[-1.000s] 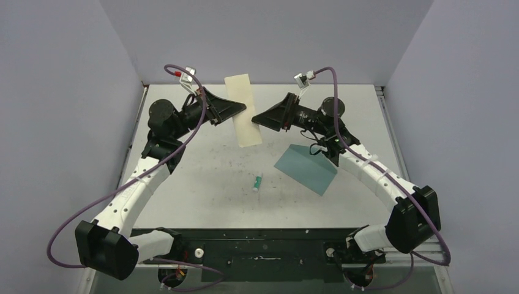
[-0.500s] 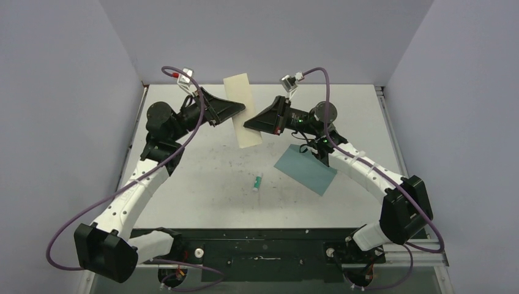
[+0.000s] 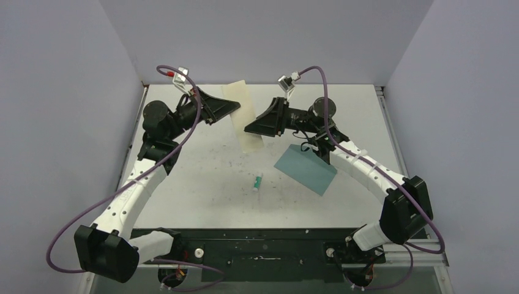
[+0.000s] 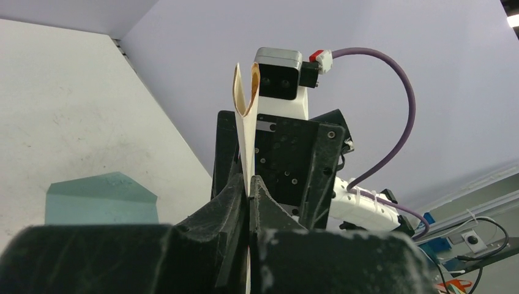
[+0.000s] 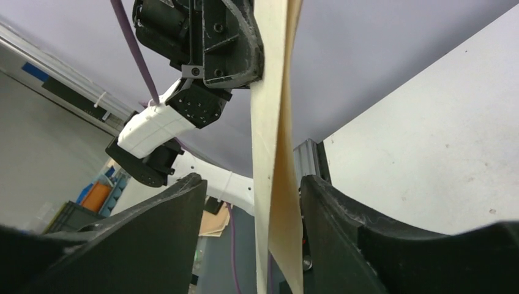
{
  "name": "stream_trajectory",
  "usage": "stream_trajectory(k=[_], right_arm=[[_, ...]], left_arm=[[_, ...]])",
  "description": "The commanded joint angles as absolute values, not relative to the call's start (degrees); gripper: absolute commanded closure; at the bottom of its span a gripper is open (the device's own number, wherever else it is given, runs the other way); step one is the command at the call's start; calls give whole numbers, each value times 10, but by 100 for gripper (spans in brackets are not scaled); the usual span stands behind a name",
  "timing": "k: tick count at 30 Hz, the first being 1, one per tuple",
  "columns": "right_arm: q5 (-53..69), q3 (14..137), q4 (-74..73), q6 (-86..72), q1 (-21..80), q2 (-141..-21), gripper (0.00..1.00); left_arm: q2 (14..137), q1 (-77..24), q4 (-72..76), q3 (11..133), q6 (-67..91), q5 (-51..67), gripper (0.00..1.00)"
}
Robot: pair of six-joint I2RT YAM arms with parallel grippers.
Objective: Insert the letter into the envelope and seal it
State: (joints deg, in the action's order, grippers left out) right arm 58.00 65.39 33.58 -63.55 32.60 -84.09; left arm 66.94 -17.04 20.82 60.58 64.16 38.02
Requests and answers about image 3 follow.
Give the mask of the tan paper letter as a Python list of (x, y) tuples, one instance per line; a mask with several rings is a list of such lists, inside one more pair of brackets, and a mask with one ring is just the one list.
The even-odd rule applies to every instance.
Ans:
[(247, 133), (245, 126), (252, 123), (255, 116), (255, 109), (252, 98), (244, 80), (236, 81), (222, 86), (223, 98), (233, 102), (238, 102), (240, 107), (230, 114), (236, 137), (239, 141), (243, 153), (252, 153), (264, 147), (261, 135)]

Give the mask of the teal envelope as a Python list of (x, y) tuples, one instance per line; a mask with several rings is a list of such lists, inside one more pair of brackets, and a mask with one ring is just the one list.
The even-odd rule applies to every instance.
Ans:
[(294, 144), (288, 147), (274, 167), (319, 196), (325, 194), (337, 174), (335, 167)]

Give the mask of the green white glue stick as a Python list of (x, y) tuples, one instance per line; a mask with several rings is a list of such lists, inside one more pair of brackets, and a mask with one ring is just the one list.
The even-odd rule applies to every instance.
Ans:
[(254, 191), (254, 192), (258, 192), (259, 191), (259, 189), (261, 187), (262, 180), (263, 180), (263, 172), (257, 173), (255, 175), (255, 180), (254, 180), (254, 183), (253, 183), (252, 191)]

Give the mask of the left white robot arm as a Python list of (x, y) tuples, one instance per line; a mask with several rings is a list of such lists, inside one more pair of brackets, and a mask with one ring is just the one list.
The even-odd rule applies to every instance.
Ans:
[(138, 265), (160, 257), (173, 264), (182, 257), (175, 234), (164, 228), (132, 238), (138, 216), (160, 183), (170, 174), (181, 146), (175, 139), (201, 121), (214, 124), (240, 109), (239, 102), (216, 98), (201, 89), (183, 94), (174, 111), (154, 100), (143, 109), (143, 143), (117, 194), (90, 226), (81, 225), (74, 234), (81, 269), (125, 283)]

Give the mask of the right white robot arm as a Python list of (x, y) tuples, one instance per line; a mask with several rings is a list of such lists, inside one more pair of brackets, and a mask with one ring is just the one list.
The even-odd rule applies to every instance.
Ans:
[(341, 170), (371, 192), (383, 205), (379, 220), (357, 229), (346, 254), (362, 262), (371, 249), (386, 243), (407, 244), (433, 218), (425, 181), (408, 178), (381, 165), (341, 133), (332, 120), (336, 106), (316, 99), (308, 110), (291, 108), (286, 98), (275, 97), (269, 108), (244, 128), (246, 133), (281, 136), (286, 129), (312, 133), (307, 143), (326, 164)]

